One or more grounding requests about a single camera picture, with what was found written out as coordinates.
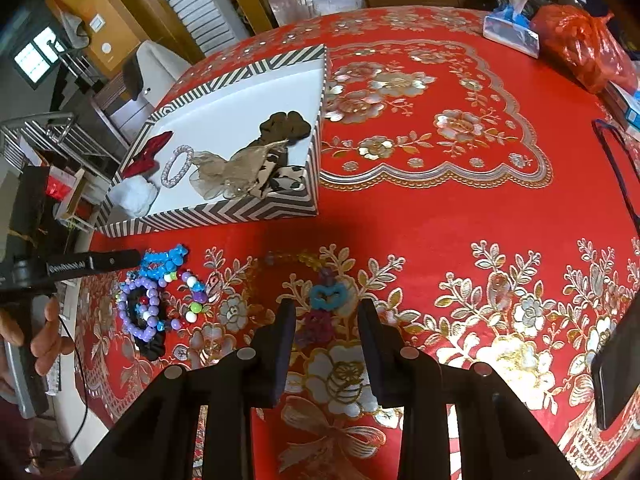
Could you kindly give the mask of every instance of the black scrunchie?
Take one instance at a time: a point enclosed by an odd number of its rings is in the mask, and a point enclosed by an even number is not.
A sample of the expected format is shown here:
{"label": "black scrunchie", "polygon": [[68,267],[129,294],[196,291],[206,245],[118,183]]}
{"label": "black scrunchie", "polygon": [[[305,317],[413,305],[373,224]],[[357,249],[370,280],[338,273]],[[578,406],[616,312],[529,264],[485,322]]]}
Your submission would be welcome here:
{"label": "black scrunchie", "polygon": [[[138,288],[132,290],[127,296],[127,315],[129,319],[133,321],[133,323],[137,324],[140,328],[144,328],[146,326],[146,322],[143,319],[138,319],[138,313],[136,312],[136,305],[138,304],[138,300],[140,297],[146,295],[146,288],[144,286],[139,286]],[[164,309],[164,305],[162,301],[160,305],[158,305],[158,315],[156,316],[160,321],[164,321],[166,323],[166,311]],[[161,358],[164,355],[164,340],[166,338],[166,330],[157,330],[156,335],[153,336],[151,341],[148,343],[144,342],[142,339],[139,339],[133,336],[133,339],[140,349],[140,355],[142,357],[148,359],[149,361],[155,361],[156,359]]]}

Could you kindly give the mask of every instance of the black phone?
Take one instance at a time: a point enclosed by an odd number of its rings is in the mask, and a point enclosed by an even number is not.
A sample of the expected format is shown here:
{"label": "black phone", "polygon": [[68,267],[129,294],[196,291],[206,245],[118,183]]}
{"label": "black phone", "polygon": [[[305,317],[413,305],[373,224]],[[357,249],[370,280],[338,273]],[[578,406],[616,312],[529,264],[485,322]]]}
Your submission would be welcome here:
{"label": "black phone", "polygon": [[596,423],[606,430],[640,385],[640,294],[591,363]]}

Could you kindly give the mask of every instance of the blue heart bead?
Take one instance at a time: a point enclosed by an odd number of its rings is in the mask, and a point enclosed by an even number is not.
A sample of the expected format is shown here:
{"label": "blue heart bead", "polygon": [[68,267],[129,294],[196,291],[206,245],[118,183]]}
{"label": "blue heart bead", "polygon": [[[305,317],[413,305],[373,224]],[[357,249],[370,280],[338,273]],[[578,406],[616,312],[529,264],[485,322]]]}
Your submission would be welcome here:
{"label": "blue heart bead", "polygon": [[334,283],[332,286],[314,285],[309,291],[309,303],[311,308],[321,310],[335,310],[344,305],[349,295],[342,283]]}

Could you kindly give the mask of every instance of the table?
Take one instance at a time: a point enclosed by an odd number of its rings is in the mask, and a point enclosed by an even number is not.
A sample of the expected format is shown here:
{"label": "table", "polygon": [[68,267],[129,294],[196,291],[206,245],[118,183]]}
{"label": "table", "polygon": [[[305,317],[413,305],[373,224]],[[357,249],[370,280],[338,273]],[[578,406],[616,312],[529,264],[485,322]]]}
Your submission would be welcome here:
{"label": "table", "polygon": [[[640,241],[590,125],[606,112],[544,62],[482,38],[482,16],[435,7],[325,16],[250,38],[178,81],[164,102],[235,66],[325,43],[321,211],[95,236],[94,250],[183,243],[215,298],[149,363],[120,333],[113,293],[122,274],[83,280],[76,342],[90,406],[108,426],[168,364],[210,365],[249,344],[282,298],[294,298],[301,320],[327,266],[349,299],[334,315],[335,339],[294,348],[280,404],[254,414],[260,480],[396,477],[402,410],[383,410],[371,394],[359,298],[441,363],[490,363],[581,478],[628,453],[640,394],[601,433],[589,375],[640,283]],[[184,311],[184,292],[175,283],[168,291],[169,310]],[[458,478],[453,413],[450,421]]]}

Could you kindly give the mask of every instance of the white braided bracelet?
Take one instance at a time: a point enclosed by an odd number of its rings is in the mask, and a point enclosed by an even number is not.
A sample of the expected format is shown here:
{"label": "white braided bracelet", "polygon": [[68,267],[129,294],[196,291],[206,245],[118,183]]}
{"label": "white braided bracelet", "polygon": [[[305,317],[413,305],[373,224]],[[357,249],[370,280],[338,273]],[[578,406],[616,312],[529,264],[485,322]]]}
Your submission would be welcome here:
{"label": "white braided bracelet", "polygon": [[[185,153],[187,155],[187,159],[184,161],[184,165],[180,168],[180,171],[176,176],[169,179],[169,171],[171,170],[172,165],[175,162],[175,159],[178,158],[178,155],[181,153]],[[180,180],[187,174],[189,168],[191,167],[191,159],[193,158],[193,148],[191,146],[187,146],[183,144],[178,146],[174,150],[174,154],[169,158],[169,160],[164,165],[164,169],[162,170],[162,177],[160,178],[160,182],[164,187],[174,187]]]}

